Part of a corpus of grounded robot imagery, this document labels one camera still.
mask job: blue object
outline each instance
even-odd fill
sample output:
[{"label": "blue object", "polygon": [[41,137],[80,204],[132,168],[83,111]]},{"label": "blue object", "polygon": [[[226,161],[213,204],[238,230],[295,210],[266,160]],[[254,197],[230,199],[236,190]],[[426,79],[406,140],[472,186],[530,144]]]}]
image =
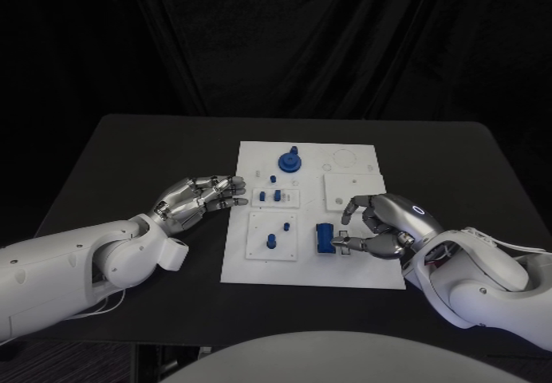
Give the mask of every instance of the blue object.
[{"label": "blue object", "polygon": [[302,157],[299,157],[298,146],[292,147],[290,153],[286,153],[280,156],[279,160],[280,169],[286,173],[296,173],[302,167]]},{"label": "blue object", "polygon": [[267,247],[275,249],[277,247],[277,236],[275,234],[269,234]]},{"label": "blue object", "polygon": [[316,225],[316,250],[319,253],[335,253],[336,247],[332,244],[334,225],[331,223],[319,223]]}]

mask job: robotic hand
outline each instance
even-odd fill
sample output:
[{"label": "robotic hand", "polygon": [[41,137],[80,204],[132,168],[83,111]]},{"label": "robotic hand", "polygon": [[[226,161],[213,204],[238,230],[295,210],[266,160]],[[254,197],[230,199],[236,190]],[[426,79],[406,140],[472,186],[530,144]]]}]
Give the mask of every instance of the robotic hand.
[{"label": "robotic hand", "polygon": [[[334,238],[336,247],[398,259],[442,316],[460,328],[498,327],[552,351],[552,254],[498,241],[473,227],[445,231],[429,212],[393,194],[360,195],[345,209],[342,224],[360,207],[373,239]],[[512,258],[498,245],[531,252]]]},{"label": "robotic hand", "polygon": [[367,251],[383,259],[398,259],[410,247],[417,251],[443,233],[436,218],[404,197],[394,194],[358,195],[345,208],[342,224],[348,225],[360,207],[362,221],[374,234],[373,239],[336,237],[332,244]]},{"label": "robotic hand", "polygon": [[[17,243],[0,250],[0,340],[54,325],[139,285],[158,264],[178,271],[188,246],[171,235],[210,211],[247,205],[243,177],[187,178],[149,214]],[[102,278],[93,277],[93,264]]]}]

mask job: table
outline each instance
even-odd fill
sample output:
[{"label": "table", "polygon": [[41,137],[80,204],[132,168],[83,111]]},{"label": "table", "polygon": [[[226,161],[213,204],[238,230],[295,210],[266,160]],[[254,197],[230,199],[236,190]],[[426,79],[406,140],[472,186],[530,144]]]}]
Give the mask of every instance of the table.
[{"label": "table", "polygon": [[[277,120],[110,115],[38,235],[133,217],[187,176],[234,174],[241,140],[374,144],[387,189],[417,201],[446,229],[478,227],[512,243],[552,238],[488,128],[473,122]],[[158,268],[122,306],[32,338],[234,345],[298,331],[385,334],[473,355],[547,354],[499,329],[455,327],[410,284],[404,290],[220,283],[230,212],[179,235],[179,272]]]}]

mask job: black backdrop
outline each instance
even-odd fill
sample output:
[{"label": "black backdrop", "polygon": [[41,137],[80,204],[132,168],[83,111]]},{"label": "black backdrop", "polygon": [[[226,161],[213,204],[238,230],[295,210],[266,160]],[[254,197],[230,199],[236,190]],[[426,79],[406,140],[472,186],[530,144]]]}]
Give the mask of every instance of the black backdrop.
[{"label": "black backdrop", "polygon": [[0,244],[107,113],[481,121],[552,226],[550,1],[19,0],[0,18]]}]

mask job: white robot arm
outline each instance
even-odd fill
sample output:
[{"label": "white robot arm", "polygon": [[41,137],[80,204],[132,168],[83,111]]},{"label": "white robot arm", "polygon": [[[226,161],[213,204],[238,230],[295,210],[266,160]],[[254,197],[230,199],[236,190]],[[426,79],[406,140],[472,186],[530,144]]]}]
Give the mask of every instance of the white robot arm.
[{"label": "white robot arm", "polygon": [[[0,250],[0,340],[44,329],[143,283],[156,266],[178,271],[188,246],[171,235],[208,211],[246,205],[241,177],[185,179],[151,213],[31,239]],[[94,281],[93,265],[103,278]]]},{"label": "white robot arm", "polygon": [[[552,351],[552,254],[509,245],[475,228],[445,231],[430,213],[393,194],[360,195],[345,209],[348,224],[360,206],[374,239],[334,239],[336,247],[383,259],[417,252],[404,266],[442,316],[460,328],[498,327]],[[532,254],[512,258],[498,244]]]}]

